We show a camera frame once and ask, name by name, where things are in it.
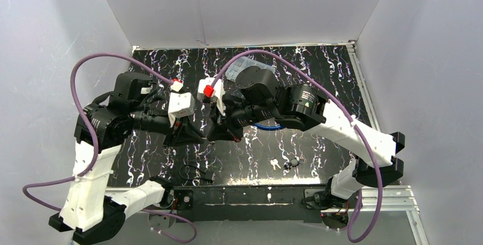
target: gray wall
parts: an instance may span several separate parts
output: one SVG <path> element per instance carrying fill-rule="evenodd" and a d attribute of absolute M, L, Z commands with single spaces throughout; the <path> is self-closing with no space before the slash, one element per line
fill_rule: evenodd
<path fill-rule="evenodd" d="M 431 244 L 482 244 L 483 0 L 380 0 L 358 53 Z"/>
<path fill-rule="evenodd" d="M 108 0 L 140 47 L 341 42 L 359 37 L 378 0 Z"/>
<path fill-rule="evenodd" d="M 77 110 L 69 89 L 72 66 L 84 55 L 130 54 L 106 0 L 0 0 L 0 244 L 68 244 L 71 233 L 47 225 L 54 214 L 22 194 L 22 186 L 72 175 Z M 77 78 L 83 104 L 113 87 L 127 69 L 99 59 Z M 32 193 L 61 206 L 68 185 Z"/>

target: marble-patterned mat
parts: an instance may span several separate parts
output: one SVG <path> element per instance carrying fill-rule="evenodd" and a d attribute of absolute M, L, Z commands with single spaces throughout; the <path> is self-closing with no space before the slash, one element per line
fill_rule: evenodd
<path fill-rule="evenodd" d="M 170 78 L 177 78 L 194 93 L 199 79 L 214 76 L 236 54 L 249 48 L 206 48 L 184 50 L 136 51 L 135 59 Z M 350 113 L 370 125 L 349 54 L 345 46 L 266 47 L 295 63 L 302 71 L 321 82 L 334 93 Z M 251 56 L 259 62 L 276 66 L 276 76 L 284 85 L 302 81 L 283 64 L 265 55 Z M 130 67 L 131 71 L 141 71 Z M 234 83 L 224 81 L 227 93 L 233 93 Z M 160 89 L 167 96 L 168 91 Z M 165 108 L 165 103 L 157 104 Z M 196 101 L 194 125 L 207 134 L 210 128 L 209 105 Z M 198 166 L 216 174 L 214 185 L 275 185 L 297 183 L 325 183 L 331 175 L 347 166 L 350 153 L 322 137 L 303 134 L 297 130 L 262 131 L 255 127 L 244 129 L 244 140 L 239 143 L 218 141 L 214 144 L 164 148 L 164 136 L 134 132 L 122 147 L 114 163 L 110 186 L 138 186 L 150 176 L 161 175 L 175 185 L 205 185 L 184 181 L 179 168 L 184 164 Z M 306 163 L 291 171 L 283 171 L 285 160 L 302 157 Z M 276 159 L 278 166 L 271 160 Z M 195 176 L 190 171 L 190 178 Z"/>

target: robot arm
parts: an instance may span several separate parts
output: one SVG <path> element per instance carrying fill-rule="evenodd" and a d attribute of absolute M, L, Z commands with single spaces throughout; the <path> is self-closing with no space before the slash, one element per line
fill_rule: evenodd
<path fill-rule="evenodd" d="M 364 185 L 377 186 L 373 163 L 354 125 L 361 129 L 373 148 L 383 185 L 402 177 L 404 163 L 394 155 L 404 148 L 404 135 L 381 133 L 357 119 L 350 124 L 336 104 L 318 89 L 307 84 L 283 87 L 270 70 L 252 66 L 244 69 L 235 80 L 244 98 L 226 96 L 224 91 L 216 90 L 222 85 L 218 81 L 214 95 L 208 99 L 203 89 L 211 84 L 210 79 L 200 81 L 197 95 L 199 100 L 212 103 L 210 118 L 213 125 L 208 140 L 238 142 L 243 136 L 243 127 L 275 118 L 281 126 L 322 136 L 357 156 L 349 166 L 329 179 L 325 192 L 313 200 L 318 208 L 339 207 Z M 289 162 L 287 168 L 296 165 L 297 161 Z"/>
<path fill-rule="evenodd" d="M 82 177 L 78 174 L 91 161 L 94 149 L 84 121 L 80 117 L 77 121 L 73 169 L 76 180 L 71 182 L 63 208 L 50 218 L 49 225 L 58 231 L 75 230 L 73 239 L 78 244 L 108 240 L 119 232 L 124 220 L 131 215 L 155 203 L 166 204 L 173 186 L 159 177 L 112 198 L 105 196 L 114 159 L 133 130 L 164 134 L 165 146 L 204 141 L 189 120 L 194 106 L 191 94 L 171 92 L 168 112 L 151 109 L 150 103 L 162 99 L 156 92 L 151 92 L 153 83 L 155 81 L 148 75 L 122 73 L 113 92 L 101 95 L 84 108 L 96 130 L 100 153 L 94 167 Z M 101 105 L 108 96 L 108 105 Z"/>

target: red clip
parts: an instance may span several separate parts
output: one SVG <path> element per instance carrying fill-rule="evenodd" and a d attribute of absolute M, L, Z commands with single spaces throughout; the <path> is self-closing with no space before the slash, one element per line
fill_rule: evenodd
<path fill-rule="evenodd" d="M 215 89 L 211 87 L 211 85 L 205 86 L 203 93 L 208 97 L 211 98 L 213 96 L 213 92 L 215 92 Z"/>

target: purple cable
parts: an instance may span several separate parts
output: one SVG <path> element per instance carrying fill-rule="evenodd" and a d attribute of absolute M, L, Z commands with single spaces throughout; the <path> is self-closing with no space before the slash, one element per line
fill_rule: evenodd
<path fill-rule="evenodd" d="M 194 233 L 192 238 L 190 238 L 190 239 L 180 239 L 180 238 L 177 238 L 176 236 L 174 236 L 172 234 L 169 234 L 168 232 L 164 232 L 160 228 L 152 227 L 151 224 L 149 225 L 154 230 L 161 232 L 162 234 L 166 235 L 167 237 L 171 238 L 174 241 L 177 241 L 177 242 L 180 242 L 180 243 L 190 243 L 196 238 L 196 236 L 198 234 L 198 229 L 196 228 L 195 223 L 189 221 L 186 218 L 180 217 L 179 215 L 175 215 L 175 214 L 171 214 L 171 213 L 164 213 L 164 212 L 156 211 L 156 210 L 148 210 L 148 209 L 144 209 L 143 212 L 146 212 L 146 213 L 149 213 L 149 214 L 154 214 L 154 215 L 165 215 L 165 216 L 168 216 L 168 217 L 177 218 L 180 221 L 184 221 L 184 222 L 188 223 L 193 228 L 195 233 Z"/>
<path fill-rule="evenodd" d="M 248 50 L 248 51 L 242 52 L 242 53 L 236 55 L 235 57 L 231 58 L 230 61 L 228 61 L 228 63 L 226 63 L 223 66 L 223 68 L 218 72 L 218 74 L 215 77 L 215 80 L 213 81 L 213 83 L 211 83 L 211 86 L 215 87 L 216 82 L 222 77 L 222 75 L 226 72 L 228 67 L 234 61 L 236 61 L 240 57 L 247 56 L 247 55 L 250 55 L 250 54 L 256 54 L 256 53 L 266 54 L 266 55 L 269 55 L 269 56 L 271 56 L 275 59 L 278 59 L 279 61 L 284 63 L 287 67 L 296 71 L 300 76 L 302 76 L 304 79 L 308 80 L 315 87 L 317 87 L 324 94 L 326 94 L 327 97 L 329 97 L 329 99 L 331 101 L 333 101 L 339 107 L 340 110 L 342 110 L 342 113 L 344 114 L 344 116 L 346 116 L 346 118 L 348 119 L 348 121 L 350 123 L 354 121 L 352 119 L 352 117 L 350 116 L 350 113 L 342 105 L 342 103 L 336 97 L 334 97 L 334 95 L 332 95 L 327 89 L 325 89 L 323 86 L 318 84 L 314 79 L 309 77 L 307 74 L 303 73 L 300 69 L 298 69 L 292 63 L 290 63 L 287 60 L 283 59 L 282 57 L 280 57 L 276 54 L 273 54 L 269 51 L 266 51 L 266 50 Z M 381 205 L 382 205 L 382 177 L 380 175 L 379 165 L 377 163 L 377 160 L 374 158 L 373 150 L 371 149 L 371 146 L 367 142 L 366 137 L 364 136 L 364 134 L 362 133 L 362 131 L 359 129 L 359 127 L 357 125 L 354 126 L 354 130 L 359 134 L 359 137 L 361 137 L 361 140 L 364 143 L 364 146 L 366 147 L 366 149 L 369 153 L 369 157 L 371 158 L 371 161 L 374 164 L 374 170 L 375 170 L 375 173 L 376 173 L 376 179 L 377 179 L 377 184 L 378 184 L 378 199 L 377 199 L 377 204 L 376 204 L 376 210 L 374 211 L 373 219 L 369 223 L 369 226 L 367 227 L 366 231 L 360 237 L 358 237 L 356 239 L 353 239 L 352 236 L 351 236 L 352 226 L 353 226 L 354 222 L 357 220 L 357 218 L 359 217 L 359 212 L 361 211 L 361 208 L 362 208 L 362 194 L 360 194 L 360 192 L 359 192 L 359 199 L 357 200 L 356 206 L 354 208 L 354 212 L 352 213 L 349 224 L 347 225 L 347 237 L 348 237 L 349 241 L 351 241 L 352 243 L 357 243 L 357 242 L 364 240 L 364 238 L 366 238 L 368 236 L 368 234 L 373 230 L 374 225 L 376 224 L 376 221 L 379 217 L 380 208 L 381 208 Z"/>

